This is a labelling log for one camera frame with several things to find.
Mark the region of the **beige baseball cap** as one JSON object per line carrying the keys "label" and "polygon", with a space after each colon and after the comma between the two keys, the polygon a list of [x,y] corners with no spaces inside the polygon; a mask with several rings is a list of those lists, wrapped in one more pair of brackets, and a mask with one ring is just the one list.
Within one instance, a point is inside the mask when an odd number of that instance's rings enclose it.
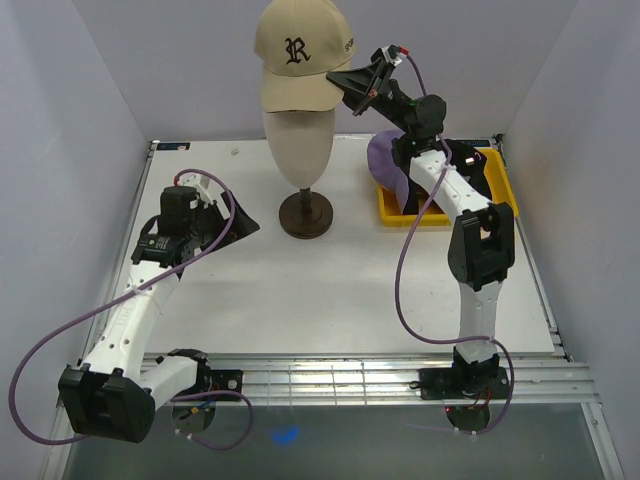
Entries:
{"label": "beige baseball cap", "polygon": [[332,1],[272,1],[257,25],[261,103],[267,113],[325,112],[343,92],[326,74],[346,71],[357,51],[353,31]]}

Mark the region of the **black baseball cap gold logo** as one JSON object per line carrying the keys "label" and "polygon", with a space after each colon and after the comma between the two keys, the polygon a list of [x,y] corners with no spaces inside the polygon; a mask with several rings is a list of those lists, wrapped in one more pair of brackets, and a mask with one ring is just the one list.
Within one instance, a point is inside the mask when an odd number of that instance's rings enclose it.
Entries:
{"label": "black baseball cap gold logo", "polygon": [[477,192],[492,199],[490,186],[484,174],[487,157],[460,140],[447,139],[446,144],[451,150],[451,164],[456,167],[458,173]]}

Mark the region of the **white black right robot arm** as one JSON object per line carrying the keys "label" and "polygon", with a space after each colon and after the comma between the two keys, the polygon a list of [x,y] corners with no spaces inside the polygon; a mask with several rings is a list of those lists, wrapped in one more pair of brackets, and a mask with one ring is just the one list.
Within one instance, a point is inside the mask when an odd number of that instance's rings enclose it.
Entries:
{"label": "white black right robot arm", "polygon": [[330,72],[329,82],[344,93],[354,115],[374,109],[402,131],[393,140],[394,163],[409,181],[421,187],[452,225],[447,263],[460,291],[460,330],[450,341],[452,364],[424,368],[412,388],[424,399],[507,399],[513,393],[514,370],[502,367],[508,355],[495,338],[497,300],[515,262],[514,212],[481,194],[463,174],[479,164],[477,152],[461,155],[442,139],[445,101],[434,94],[412,99],[392,73],[397,61],[377,53],[369,66]]}

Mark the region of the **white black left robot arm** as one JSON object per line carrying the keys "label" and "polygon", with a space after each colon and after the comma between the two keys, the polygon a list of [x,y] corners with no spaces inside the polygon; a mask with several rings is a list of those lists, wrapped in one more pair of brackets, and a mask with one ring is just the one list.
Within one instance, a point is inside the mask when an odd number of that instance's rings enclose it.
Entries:
{"label": "white black left robot arm", "polygon": [[100,339],[80,366],[66,368],[59,379],[75,433],[139,443],[159,407],[181,395],[201,399],[218,387],[203,352],[174,349],[144,370],[146,345],[186,263],[258,229],[230,192],[216,201],[201,187],[162,191],[160,211],[141,228],[131,255],[124,301],[111,308]]}

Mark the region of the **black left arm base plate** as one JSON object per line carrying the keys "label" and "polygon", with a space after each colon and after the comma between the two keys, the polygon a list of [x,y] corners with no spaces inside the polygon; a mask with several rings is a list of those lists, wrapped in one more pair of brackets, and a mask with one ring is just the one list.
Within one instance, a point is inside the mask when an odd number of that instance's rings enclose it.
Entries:
{"label": "black left arm base plate", "polygon": [[211,396],[207,401],[239,402],[240,398],[230,392],[241,393],[244,372],[239,369],[212,370],[205,375],[206,391],[223,391],[223,394]]}

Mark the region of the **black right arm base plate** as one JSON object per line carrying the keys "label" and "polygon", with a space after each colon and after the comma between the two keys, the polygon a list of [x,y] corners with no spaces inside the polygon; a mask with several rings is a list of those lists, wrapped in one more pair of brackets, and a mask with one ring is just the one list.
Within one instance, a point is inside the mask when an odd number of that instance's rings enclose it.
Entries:
{"label": "black right arm base plate", "polygon": [[507,372],[500,367],[493,377],[485,377],[465,383],[454,377],[452,368],[423,368],[418,370],[418,378],[412,384],[419,391],[422,400],[475,400],[506,399],[510,381]]}

